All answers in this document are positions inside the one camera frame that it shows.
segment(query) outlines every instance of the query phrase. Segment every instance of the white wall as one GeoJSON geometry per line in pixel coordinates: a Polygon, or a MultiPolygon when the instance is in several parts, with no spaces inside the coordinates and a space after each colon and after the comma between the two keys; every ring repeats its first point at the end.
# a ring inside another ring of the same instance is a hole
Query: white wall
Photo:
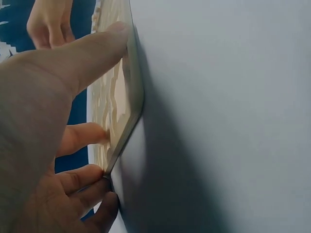
{"type": "Polygon", "coordinates": [[[129,232],[311,232],[311,1],[131,5],[145,109],[113,171],[129,232]]]}

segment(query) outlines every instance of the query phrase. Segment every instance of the blue fabric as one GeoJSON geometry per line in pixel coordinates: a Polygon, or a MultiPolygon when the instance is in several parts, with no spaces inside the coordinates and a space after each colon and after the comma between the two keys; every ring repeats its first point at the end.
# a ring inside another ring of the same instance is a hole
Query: blue fabric
{"type": "MultiPolygon", "coordinates": [[[[3,4],[10,4],[11,6],[0,10],[0,22],[9,22],[0,25],[0,40],[16,47],[17,52],[35,49],[26,31],[26,23],[34,0],[4,0],[3,4]]],[[[95,0],[73,0],[71,27],[76,38],[90,33],[94,6],[95,0]]],[[[74,100],[68,124],[84,122],[86,122],[86,91],[82,92],[74,100]]],[[[83,148],[74,155],[57,158],[55,171],[72,170],[86,164],[88,164],[87,148],[83,148]]]]}

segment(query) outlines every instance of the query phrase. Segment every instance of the hand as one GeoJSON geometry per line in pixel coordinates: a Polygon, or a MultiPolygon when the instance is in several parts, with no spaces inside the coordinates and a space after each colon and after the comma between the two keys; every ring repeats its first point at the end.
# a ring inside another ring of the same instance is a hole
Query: hand
{"type": "Polygon", "coordinates": [[[72,0],[35,0],[27,31],[37,49],[74,41],[70,26],[72,0]]]}
{"type": "Polygon", "coordinates": [[[73,99],[119,62],[128,33],[119,22],[105,33],[0,64],[0,232],[13,224],[52,163],[73,99]]]}
{"type": "MultiPolygon", "coordinates": [[[[57,156],[72,154],[105,139],[102,127],[95,123],[67,126],[57,156]]],[[[109,181],[102,176],[103,170],[97,165],[55,174],[53,161],[11,232],[108,232],[118,213],[118,197],[109,192],[109,181]],[[100,201],[96,214],[82,222],[80,218],[100,201]]]]}

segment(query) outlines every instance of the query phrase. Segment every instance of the wooden cutout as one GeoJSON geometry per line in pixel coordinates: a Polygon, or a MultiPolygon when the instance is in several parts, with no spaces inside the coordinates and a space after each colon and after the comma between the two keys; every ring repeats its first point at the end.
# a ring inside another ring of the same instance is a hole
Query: wooden cutout
{"type": "Polygon", "coordinates": [[[132,28],[128,53],[110,71],[94,82],[88,91],[91,117],[110,133],[110,142],[92,145],[95,164],[109,173],[139,118],[143,89],[138,66],[133,22],[128,0],[99,0],[92,16],[92,33],[104,32],[114,22],[125,21],[132,28]]]}

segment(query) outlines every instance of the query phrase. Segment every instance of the finger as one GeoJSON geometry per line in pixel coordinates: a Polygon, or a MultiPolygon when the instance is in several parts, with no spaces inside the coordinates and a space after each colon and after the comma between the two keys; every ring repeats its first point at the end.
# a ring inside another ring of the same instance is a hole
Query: finger
{"type": "Polygon", "coordinates": [[[105,195],[102,204],[96,214],[85,221],[89,232],[107,233],[109,232],[118,214],[119,199],[117,194],[109,192],[105,195]]]}
{"type": "Polygon", "coordinates": [[[50,33],[50,45],[52,48],[59,47],[65,44],[63,32],[60,27],[60,22],[53,21],[48,24],[50,33]]]}
{"type": "Polygon", "coordinates": [[[49,42],[49,31],[48,28],[43,27],[40,30],[33,30],[32,28],[27,28],[29,37],[34,43],[36,49],[50,49],[49,42]]]}
{"type": "Polygon", "coordinates": [[[73,42],[75,40],[73,32],[71,30],[70,22],[66,22],[61,25],[63,36],[66,43],[73,42]]]}
{"type": "Polygon", "coordinates": [[[50,53],[53,72],[62,78],[72,98],[120,61],[128,34],[128,26],[117,22],[105,33],[85,36],[50,53]]]}
{"type": "Polygon", "coordinates": [[[85,216],[98,202],[100,202],[105,194],[110,190],[110,182],[108,179],[102,178],[89,188],[72,194],[70,200],[79,217],[85,216]]]}
{"type": "Polygon", "coordinates": [[[109,139],[108,134],[96,123],[68,125],[65,128],[57,157],[73,154],[79,149],[96,143],[103,143],[109,139]]]}
{"type": "Polygon", "coordinates": [[[89,164],[75,170],[57,173],[56,176],[68,195],[100,180],[103,170],[97,165],[89,164]]]}

